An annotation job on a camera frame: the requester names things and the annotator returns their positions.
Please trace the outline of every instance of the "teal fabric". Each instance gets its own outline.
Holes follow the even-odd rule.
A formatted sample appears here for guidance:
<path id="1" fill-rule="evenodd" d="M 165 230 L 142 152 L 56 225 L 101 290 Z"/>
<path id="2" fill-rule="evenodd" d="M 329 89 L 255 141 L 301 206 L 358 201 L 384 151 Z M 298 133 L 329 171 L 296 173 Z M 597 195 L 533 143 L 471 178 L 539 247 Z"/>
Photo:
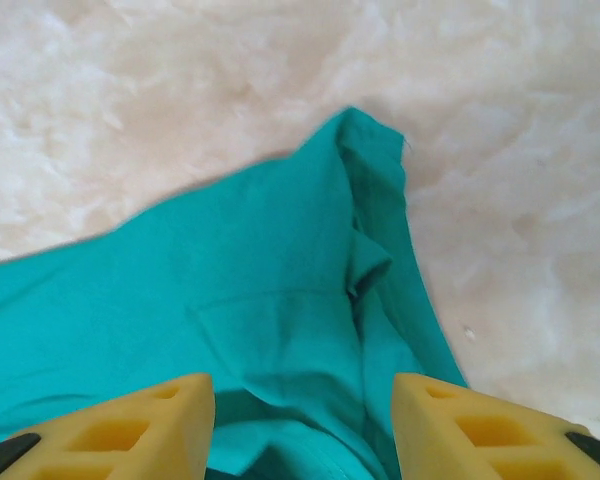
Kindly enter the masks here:
<path id="1" fill-rule="evenodd" d="M 399 478 L 394 374 L 465 385 L 414 257 L 402 147 L 348 109 L 289 158 L 0 265 L 0 440 L 209 372 L 209 479 Z"/>

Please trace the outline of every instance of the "teal cloth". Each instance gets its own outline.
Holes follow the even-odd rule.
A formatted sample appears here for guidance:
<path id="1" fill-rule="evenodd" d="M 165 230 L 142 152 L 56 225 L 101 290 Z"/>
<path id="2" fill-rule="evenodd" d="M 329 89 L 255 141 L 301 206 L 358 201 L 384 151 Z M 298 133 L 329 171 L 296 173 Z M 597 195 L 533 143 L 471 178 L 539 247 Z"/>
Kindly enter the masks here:
<path id="1" fill-rule="evenodd" d="M 348 109 L 284 160 L 1 264 L 0 440 L 209 372 L 207 478 L 399 478 L 394 374 L 465 385 L 414 257 L 402 147 Z"/>

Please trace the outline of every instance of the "white fur rug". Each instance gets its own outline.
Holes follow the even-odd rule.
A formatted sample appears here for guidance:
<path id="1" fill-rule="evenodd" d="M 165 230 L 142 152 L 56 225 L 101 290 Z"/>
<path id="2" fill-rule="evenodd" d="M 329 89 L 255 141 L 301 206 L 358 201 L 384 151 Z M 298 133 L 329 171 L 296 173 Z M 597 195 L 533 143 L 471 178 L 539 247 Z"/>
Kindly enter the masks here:
<path id="1" fill-rule="evenodd" d="M 600 0 L 0 0 L 0 259 L 356 104 L 473 387 L 600 435 Z"/>

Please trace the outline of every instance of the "teal garment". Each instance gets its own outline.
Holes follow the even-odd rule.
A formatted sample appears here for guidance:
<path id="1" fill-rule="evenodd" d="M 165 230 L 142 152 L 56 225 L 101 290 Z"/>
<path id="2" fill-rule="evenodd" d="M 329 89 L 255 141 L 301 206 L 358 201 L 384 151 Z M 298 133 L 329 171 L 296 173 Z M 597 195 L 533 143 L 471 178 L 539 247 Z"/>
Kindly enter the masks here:
<path id="1" fill-rule="evenodd" d="M 465 385 L 409 238 L 403 138 L 348 109 L 296 153 L 0 265 L 0 440 L 192 372 L 207 478 L 398 479 L 397 372 Z"/>

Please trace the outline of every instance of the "white fluffy rug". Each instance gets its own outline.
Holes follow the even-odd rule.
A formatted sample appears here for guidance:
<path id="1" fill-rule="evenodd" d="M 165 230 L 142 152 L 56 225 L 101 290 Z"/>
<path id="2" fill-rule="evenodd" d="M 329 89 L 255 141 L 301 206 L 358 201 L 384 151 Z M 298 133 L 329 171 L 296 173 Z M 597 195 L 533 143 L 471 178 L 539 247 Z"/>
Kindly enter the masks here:
<path id="1" fill-rule="evenodd" d="M 356 104 L 473 387 L 600 435 L 600 0 L 0 0 L 0 259 Z"/>

